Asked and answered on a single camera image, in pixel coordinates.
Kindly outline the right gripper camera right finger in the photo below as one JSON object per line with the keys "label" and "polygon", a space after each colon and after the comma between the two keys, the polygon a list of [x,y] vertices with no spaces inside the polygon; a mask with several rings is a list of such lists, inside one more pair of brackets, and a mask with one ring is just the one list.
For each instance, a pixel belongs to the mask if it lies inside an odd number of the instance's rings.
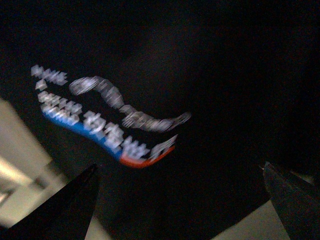
{"label": "right gripper camera right finger", "polygon": [[320,238],[320,190],[309,182],[266,162],[265,188],[280,221],[291,240]]}

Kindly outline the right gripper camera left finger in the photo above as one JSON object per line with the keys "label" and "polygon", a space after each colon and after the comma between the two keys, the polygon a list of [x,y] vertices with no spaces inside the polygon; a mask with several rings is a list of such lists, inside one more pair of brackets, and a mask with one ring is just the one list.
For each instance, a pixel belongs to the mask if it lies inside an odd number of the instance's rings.
{"label": "right gripper camera left finger", "polygon": [[25,218],[0,234],[2,240],[84,240],[99,193],[92,164]]}

